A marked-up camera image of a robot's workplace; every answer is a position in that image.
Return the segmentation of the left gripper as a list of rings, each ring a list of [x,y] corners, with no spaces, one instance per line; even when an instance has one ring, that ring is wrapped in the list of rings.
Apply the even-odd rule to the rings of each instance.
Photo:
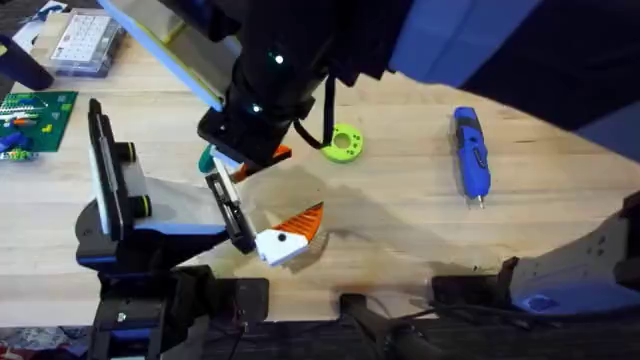
[[[140,230],[152,230],[165,236],[220,236],[243,253],[255,249],[269,266],[279,266],[305,252],[319,231],[324,203],[319,202],[287,220],[256,231],[243,212],[238,189],[230,170],[239,163],[216,146],[207,146],[201,164],[205,184],[175,182],[151,177],[140,163],[122,167],[130,196],[143,196],[148,216],[134,221]]]

